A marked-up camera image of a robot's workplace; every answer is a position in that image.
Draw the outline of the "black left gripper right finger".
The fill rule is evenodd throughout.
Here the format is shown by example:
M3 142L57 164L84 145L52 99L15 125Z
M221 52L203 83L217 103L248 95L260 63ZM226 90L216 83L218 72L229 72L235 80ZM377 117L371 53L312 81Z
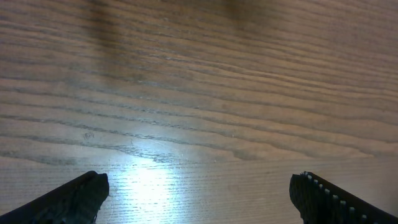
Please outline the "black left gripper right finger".
M289 195L304 224L397 224L397 217L312 172L292 175Z

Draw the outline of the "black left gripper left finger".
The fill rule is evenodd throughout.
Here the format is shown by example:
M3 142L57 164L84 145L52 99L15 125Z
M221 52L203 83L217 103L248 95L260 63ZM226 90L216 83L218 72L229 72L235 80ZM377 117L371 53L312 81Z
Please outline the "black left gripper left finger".
M1 223L93 224L108 195L107 174L92 170L1 215Z

